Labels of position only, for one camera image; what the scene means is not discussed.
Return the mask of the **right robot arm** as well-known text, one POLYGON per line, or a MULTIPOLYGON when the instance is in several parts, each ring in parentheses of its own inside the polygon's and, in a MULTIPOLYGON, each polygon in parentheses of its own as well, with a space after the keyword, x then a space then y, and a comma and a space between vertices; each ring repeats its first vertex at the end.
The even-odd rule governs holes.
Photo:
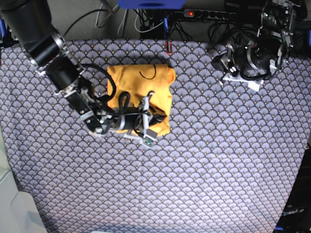
POLYGON ((130 93, 117 94, 117 87, 108 74, 96 64, 82 64, 70 57, 63 36, 52 25, 45 0, 3 0, 0 14, 25 49, 25 54, 37 72, 49 77, 60 93, 78 112, 90 134, 100 137, 110 131, 124 131, 124 137, 151 147, 157 133, 151 125, 162 122, 165 114, 157 113, 150 100, 151 90, 138 106, 130 105, 130 93), (83 77, 86 68, 103 73, 112 91, 95 95, 93 84, 83 77))

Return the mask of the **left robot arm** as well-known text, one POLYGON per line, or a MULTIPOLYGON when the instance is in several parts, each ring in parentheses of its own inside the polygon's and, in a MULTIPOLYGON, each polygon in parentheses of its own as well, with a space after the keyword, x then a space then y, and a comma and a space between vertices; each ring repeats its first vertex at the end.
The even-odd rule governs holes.
POLYGON ((267 0, 263 6, 243 7, 230 22, 219 41, 225 52, 211 65, 226 81, 246 83, 254 91, 274 78, 288 59, 301 0, 267 0))

